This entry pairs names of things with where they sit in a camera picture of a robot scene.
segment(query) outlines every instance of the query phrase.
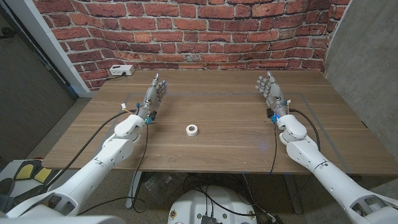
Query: table leg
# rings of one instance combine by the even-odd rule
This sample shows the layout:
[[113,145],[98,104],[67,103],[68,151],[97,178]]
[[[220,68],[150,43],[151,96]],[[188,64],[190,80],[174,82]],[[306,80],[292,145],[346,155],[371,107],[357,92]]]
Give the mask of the table leg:
[[284,179],[287,190],[289,191],[290,198],[292,199],[294,213],[302,214],[303,208],[301,206],[301,201],[299,196],[293,198],[293,196],[297,194],[297,186],[296,182],[294,181],[293,175],[284,175]]
[[[130,185],[130,189],[129,189],[129,194],[127,195],[128,197],[136,197],[137,195],[137,190],[138,190],[138,186],[139,186],[139,182],[141,180],[141,175],[142,172],[138,171],[138,172],[134,172],[133,173],[133,178],[136,175],[136,179],[134,180],[134,182],[131,179],[131,185]],[[134,203],[134,199],[131,200],[131,198],[128,198],[126,200],[126,208],[132,208],[132,204]]]

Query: roll of tape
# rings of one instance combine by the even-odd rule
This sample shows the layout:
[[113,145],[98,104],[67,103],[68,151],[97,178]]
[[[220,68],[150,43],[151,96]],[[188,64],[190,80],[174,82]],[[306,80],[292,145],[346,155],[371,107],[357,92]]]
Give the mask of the roll of tape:
[[190,124],[186,128],[188,136],[196,136],[198,134],[198,127],[194,124]]

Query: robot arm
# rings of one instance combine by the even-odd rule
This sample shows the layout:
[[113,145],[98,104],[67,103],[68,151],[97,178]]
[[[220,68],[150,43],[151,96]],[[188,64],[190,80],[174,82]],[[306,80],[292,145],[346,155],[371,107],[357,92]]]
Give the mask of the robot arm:
[[75,216],[87,198],[105,178],[106,174],[133,152],[140,138],[139,131],[152,120],[160,102],[166,95],[166,83],[158,84],[158,76],[152,81],[138,115],[130,115],[114,129],[114,134],[105,140],[102,150],[62,186],[22,202],[6,215],[8,218],[47,216]]
[[280,140],[291,159],[308,169],[340,204],[355,224],[394,223],[398,219],[398,201],[368,191],[331,163],[307,135],[307,129],[294,115],[287,114],[282,91],[268,72],[268,80],[259,77],[256,88],[273,110]]

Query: wooden table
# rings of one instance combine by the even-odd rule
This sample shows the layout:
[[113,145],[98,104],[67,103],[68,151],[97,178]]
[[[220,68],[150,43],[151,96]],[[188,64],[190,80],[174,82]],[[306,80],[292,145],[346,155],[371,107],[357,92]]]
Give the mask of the wooden table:
[[[122,80],[107,81],[43,161],[43,166],[65,167],[89,137],[108,118],[121,111],[121,103],[134,109],[158,71],[136,71]],[[265,71],[159,71],[169,85],[158,118],[149,125],[149,140],[142,171],[266,173],[275,153],[274,124],[266,118],[264,97],[255,89]],[[290,108],[304,112],[320,134],[321,151],[349,174],[396,175],[398,163],[384,149],[354,111],[318,72],[275,71]],[[299,114],[315,140],[311,126]],[[113,134],[120,116],[92,140],[72,168],[81,168]],[[198,126],[188,137],[185,128]],[[116,169],[135,169],[144,150],[146,132],[132,156]],[[308,173],[291,160],[277,138],[274,174]]]

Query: electrical outlet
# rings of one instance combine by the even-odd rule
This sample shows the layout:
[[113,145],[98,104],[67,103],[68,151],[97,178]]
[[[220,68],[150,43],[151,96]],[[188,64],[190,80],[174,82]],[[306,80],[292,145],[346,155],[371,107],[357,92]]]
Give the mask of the electrical outlet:
[[135,71],[132,65],[113,65],[109,70],[111,71],[111,75],[114,76],[122,75],[123,72],[126,72],[126,75],[132,75]]

